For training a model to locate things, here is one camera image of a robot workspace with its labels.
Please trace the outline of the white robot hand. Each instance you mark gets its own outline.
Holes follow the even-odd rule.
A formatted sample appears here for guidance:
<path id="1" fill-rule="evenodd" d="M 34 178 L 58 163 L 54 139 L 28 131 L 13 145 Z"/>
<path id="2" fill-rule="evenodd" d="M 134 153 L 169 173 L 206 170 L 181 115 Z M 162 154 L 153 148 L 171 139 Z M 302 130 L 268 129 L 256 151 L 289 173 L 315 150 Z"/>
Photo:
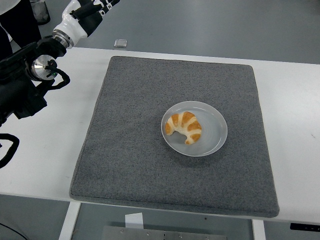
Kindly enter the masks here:
<path id="1" fill-rule="evenodd" d="M 74 47 L 80 39 L 89 37 L 101 24 L 103 17 L 118 0 L 72 0 L 62 13 L 52 37 L 65 48 Z"/>

